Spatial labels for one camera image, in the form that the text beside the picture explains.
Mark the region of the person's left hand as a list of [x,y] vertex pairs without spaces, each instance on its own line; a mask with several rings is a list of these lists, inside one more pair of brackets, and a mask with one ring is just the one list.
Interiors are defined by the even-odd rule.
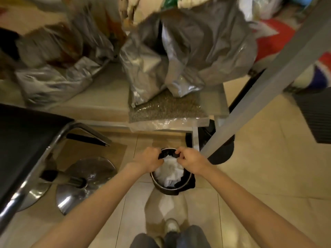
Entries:
[[154,172],[163,165],[163,163],[151,162],[151,148],[152,147],[147,147],[145,150],[135,156],[133,161],[131,161],[129,164],[129,166],[140,175]]

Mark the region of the person's right hand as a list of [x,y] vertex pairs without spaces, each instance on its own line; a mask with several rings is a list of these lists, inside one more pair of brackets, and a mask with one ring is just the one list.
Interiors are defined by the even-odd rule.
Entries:
[[195,175],[203,175],[212,168],[212,164],[198,150],[183,146],[179,148],[188,148],[188,166],[184,168],[189,172]]

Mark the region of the person's left forearm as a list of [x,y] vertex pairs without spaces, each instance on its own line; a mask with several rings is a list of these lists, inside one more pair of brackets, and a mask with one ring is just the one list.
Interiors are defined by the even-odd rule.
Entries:
[[154,168],[130,162],[31,248],[88,248],[134,183]]

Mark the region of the white crumpled paper waste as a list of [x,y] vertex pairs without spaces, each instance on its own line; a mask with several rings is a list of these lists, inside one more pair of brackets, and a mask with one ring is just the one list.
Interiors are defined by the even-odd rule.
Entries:
[[163,164],[153,172],[154,179],[162,187],[175,187],[184,175],[184,167],[171,155],[167,155],[163,160]]

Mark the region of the black round base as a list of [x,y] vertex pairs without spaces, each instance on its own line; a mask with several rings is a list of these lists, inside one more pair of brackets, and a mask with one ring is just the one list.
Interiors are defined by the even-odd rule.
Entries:
[[[186,127],[192,127],[191,132],[186,133],[185,135],[186,146],[198,151],[202,150],[224,121],[225,119],[216,117],[215,119],[209,119],[208,126],[199,127],[198,119],[183,120]],[[234,140],[235,135],[232,135],[210,157],[208,157],[209,162],[213,165],[220,165],[229,160],[234,152]]]

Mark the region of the clear bag of grey granules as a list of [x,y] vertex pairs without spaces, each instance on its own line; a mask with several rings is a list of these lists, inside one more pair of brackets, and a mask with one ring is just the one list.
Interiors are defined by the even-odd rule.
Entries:
[[128,127],[132,132],[170,130],[185,127],[205,127],[209,116],[201,106],[198,93],[176,98],[164,90],[150,101],[133,105],[129,98]]

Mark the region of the person's white shoe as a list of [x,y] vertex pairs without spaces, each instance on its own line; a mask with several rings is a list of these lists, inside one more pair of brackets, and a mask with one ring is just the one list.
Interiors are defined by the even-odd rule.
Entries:
[[168,220],[165,221],[164,224],[164,234],[168,234],[168,233],[180,233],[180,225],[178,224],[178,222],[173,219],[173,218],[169,218]]

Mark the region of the low beige shelf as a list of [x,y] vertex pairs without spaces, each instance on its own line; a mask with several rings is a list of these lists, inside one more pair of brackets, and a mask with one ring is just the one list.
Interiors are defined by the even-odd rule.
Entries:
[[[95,78],[93,84],[70,100],[47,112],[73,118],[101,131],[123,129],[129,132],[129,84],[122,67],[110,64]],[[200,92],[201,106],[209,118],[214,116],[216,127],[229,116],[224,85]]]

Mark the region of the chrome round stool base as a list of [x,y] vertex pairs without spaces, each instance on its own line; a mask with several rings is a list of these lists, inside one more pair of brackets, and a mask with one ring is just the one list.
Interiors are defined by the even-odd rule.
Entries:
[[52,184],[56,184],[56,206],[63,215],[67,215],[117,174],[115,166],[103,157],[80,159],[65,171],[51,169],[55,167],[54,160],[51,160],[51,164],[28,193],[19,212],[35,204]]

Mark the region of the person's grey trousers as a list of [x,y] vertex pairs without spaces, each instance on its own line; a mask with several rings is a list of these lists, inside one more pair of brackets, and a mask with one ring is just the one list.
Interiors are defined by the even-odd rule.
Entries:
[[[129,248],[160,248],[155,239],[146,233],[135,236]],[[211,248],[205,233],[197,225],[191,225],[180,233],[169,232],[163,238],[163,248]]]

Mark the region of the large silver foil bag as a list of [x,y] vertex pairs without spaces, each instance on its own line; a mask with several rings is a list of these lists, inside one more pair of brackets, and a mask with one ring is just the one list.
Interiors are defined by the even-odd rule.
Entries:
[[131,106],[165,89],[184,97],[248,74],[258,46],[237,0],[154,12],[127,36],[120,60]]

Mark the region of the crumpled silver foil bag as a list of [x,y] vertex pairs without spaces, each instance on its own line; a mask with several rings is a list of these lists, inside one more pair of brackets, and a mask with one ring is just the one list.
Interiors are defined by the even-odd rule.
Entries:
[[15,76],[27,108],[48,110],[86,90],[116,59],[89,10],[44,25],[16,41],[23,67]]

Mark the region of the black bar stool seat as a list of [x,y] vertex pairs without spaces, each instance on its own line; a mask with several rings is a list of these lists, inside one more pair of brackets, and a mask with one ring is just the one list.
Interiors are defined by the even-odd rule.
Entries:
[[0,104],[0,234],[38,182],[49,154],[75,128],[92,135],[98,145],[111,143],[72,118]]

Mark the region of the black ribbed mat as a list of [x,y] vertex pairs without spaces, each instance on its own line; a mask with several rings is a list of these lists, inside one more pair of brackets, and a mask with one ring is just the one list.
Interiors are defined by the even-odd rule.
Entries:
[[331,87],[293,95],[317,143],[331,144]]

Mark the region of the grey metal post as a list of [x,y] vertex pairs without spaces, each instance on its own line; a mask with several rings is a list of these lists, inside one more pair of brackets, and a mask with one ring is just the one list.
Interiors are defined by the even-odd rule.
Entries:
[[232,135],[331,48],[331,0],[321,0],[292,39],[200,151],[210,157]]

